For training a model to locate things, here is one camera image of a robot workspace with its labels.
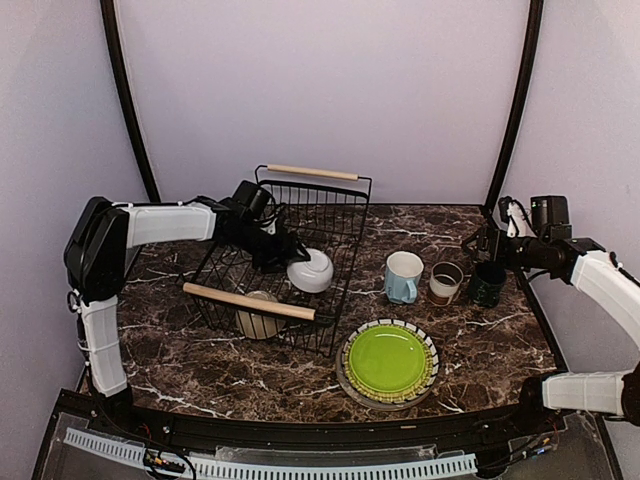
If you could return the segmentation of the grey deer pattern plate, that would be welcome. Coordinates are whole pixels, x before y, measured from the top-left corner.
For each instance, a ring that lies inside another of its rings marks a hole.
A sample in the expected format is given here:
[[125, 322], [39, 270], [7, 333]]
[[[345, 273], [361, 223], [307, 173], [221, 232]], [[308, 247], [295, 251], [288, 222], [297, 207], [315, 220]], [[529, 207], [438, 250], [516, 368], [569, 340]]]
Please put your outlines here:
[[401, 402], [384, 403], [381, 401], [373, 400], [360, 392], [358, 392], [348, 381], [345, 374], [345, 367], [343, 364], [343, 352], [339, 350], [335, 355], [335, 371], [336, 378], [342, 390], [356, 403], [366, 408], [370, 408], [377, 411], [394, 412], [410, 409], [417, 406], [424, 400], [426, 400], [431, 394], [431, 388], [427, 388], [423, 393], [417, 397]]

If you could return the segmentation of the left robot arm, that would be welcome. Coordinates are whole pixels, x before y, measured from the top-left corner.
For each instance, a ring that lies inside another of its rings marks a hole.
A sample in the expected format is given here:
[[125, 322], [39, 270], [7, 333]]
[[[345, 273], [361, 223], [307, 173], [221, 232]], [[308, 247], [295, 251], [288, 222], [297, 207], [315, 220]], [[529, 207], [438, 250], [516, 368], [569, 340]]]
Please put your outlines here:
[[231, 198], [135, 204], [94, 196], [87, 202], [63, 260], [71, 288], [69, 308], [80, 317], [80, 344], [98, 393], [113, 397], [128, 387], [117, 332], [128, 251], [147, 244], [209, 240], [249, 254], [254, 268], [263, 273], [280, 273], [311, 258], [298, 235], [286, 227], [281, 206], [262, 220]]

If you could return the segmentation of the dark green mug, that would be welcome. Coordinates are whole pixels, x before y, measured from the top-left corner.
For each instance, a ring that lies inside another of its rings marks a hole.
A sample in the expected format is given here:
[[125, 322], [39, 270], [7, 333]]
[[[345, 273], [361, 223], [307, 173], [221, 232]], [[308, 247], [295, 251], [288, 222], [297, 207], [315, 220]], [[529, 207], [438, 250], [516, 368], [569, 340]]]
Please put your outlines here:
[[484, 308], [494, 308], [500, 301], [507, 280], [506, 270], [495, 262], [482, 262], [474, 267], [467, 294], [470, 300]]

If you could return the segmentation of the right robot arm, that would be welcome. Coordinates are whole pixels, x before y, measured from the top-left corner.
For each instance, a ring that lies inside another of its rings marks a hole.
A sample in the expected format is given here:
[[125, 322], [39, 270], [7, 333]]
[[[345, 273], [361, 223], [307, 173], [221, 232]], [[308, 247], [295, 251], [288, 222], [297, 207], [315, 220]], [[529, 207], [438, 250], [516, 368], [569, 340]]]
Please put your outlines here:
[[608, 414], [639, 422], [639, 281], [616, 255], [590, 238], [510, 236], [482, 226], [463, 240], [475, 262], [492, 261], [522, 275], [543, 271], [540, 288], [567, 366], [525, 382], [510, 424], [534, 432], [553, 410]]

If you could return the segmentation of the white bowl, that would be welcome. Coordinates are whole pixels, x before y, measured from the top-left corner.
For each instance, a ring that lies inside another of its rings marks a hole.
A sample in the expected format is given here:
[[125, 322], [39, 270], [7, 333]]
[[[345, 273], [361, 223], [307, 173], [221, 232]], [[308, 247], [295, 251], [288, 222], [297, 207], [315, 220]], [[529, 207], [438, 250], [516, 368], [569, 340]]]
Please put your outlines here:
[[309, 248], [310, 259], [292, 262], [287, 268], [289, 281], [297, 289], [311, 294], [326, 291], [333, 279], [334, 266], [332, 260], [324, 252]]

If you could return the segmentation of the beige ribbed cup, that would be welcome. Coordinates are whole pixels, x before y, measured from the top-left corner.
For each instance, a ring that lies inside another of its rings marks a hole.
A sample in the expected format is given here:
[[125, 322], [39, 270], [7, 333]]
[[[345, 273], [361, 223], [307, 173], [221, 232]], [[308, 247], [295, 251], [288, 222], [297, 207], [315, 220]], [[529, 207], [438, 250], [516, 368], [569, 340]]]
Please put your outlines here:
[[285, 320], [240, 310], [236, 312], [235, 321], [239, 333], [251, 340], [273, 338], [283, 331], [287, 324]]

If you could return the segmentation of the white cup with brown band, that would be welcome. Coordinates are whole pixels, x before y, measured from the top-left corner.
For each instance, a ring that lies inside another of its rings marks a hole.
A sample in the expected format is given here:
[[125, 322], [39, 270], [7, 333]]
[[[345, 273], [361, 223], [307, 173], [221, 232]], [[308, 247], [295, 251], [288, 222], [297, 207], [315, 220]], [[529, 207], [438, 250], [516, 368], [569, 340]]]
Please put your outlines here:
[[436, 306], [450, 305], [459, 293], [464, 274], [455, 263], [433, 265], [428, 284], [428, 299]]

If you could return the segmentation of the bright green plate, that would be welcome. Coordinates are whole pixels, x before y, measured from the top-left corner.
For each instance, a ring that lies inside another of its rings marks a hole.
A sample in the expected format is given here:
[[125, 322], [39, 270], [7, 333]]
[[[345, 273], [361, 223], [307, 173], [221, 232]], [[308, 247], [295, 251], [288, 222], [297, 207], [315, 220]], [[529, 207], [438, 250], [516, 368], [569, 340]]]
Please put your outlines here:
[[426, 385], [435, 373], [435, 362], [426, 341], [416, 332], [376, 325], [350, 341], [346, 373], [359, 387], [400, 393]]

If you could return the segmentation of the light blue mug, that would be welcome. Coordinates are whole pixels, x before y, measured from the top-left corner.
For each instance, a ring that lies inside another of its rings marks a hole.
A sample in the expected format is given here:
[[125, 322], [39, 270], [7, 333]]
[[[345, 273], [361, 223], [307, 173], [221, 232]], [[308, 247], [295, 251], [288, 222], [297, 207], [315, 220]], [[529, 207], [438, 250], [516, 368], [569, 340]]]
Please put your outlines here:
[[420, 257], [408, 251], [396, 251], [386, 259], [384, 288], [388, 300], [395, 304], [413, 304], [424, 271]]

